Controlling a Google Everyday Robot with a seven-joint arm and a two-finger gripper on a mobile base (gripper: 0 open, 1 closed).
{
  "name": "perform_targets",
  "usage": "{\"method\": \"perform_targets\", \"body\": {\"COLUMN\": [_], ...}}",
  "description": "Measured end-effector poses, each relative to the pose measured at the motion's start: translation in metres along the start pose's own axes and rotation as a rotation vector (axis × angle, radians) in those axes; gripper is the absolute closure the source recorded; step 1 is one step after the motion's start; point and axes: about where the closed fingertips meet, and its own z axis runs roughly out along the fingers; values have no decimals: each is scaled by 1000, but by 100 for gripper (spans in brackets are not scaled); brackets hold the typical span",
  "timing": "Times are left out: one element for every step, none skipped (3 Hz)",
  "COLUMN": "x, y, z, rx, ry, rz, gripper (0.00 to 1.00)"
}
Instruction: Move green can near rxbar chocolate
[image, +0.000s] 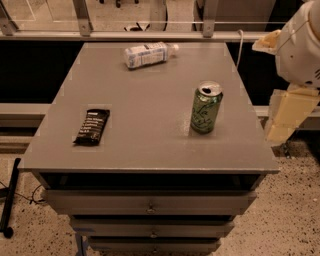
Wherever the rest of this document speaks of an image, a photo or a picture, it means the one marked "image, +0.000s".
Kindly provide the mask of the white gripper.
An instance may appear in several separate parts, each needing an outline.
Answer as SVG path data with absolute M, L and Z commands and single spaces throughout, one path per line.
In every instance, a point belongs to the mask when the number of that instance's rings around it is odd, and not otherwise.
M 252 49 L 276 54 L 277 74 L 294 83 L 275 89 L 269 102 L 265 140 L 283 144 L 319 103 L 320 2 L 304 3 L 281 31 L 255 41 Z

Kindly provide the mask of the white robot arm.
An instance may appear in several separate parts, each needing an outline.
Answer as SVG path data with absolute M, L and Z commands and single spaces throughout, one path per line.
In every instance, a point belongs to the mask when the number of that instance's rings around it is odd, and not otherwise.
M 319 104 L 320 0 L 304 3 L 280 30 L 255 41 L 252 49 L 275 56 L 277 74 L 289 83 L 270 97 L 265 140 L 285 143 Z

